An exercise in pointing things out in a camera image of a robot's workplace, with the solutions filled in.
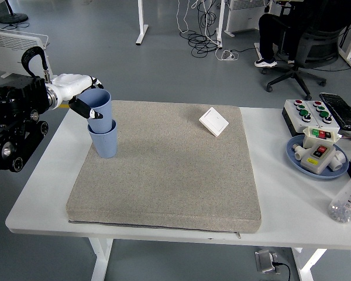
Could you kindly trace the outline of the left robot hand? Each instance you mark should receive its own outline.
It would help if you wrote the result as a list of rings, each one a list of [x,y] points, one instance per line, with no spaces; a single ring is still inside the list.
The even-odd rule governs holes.
[[[103,85],[95,77],[82,74],[60,74],[46,83],[49,109],[55,109],[63,101],[68,101],[69,107],[85,119],[102,119],[103,114],[77,98],[77,95],[85,90],[96,87],[103,88]]]

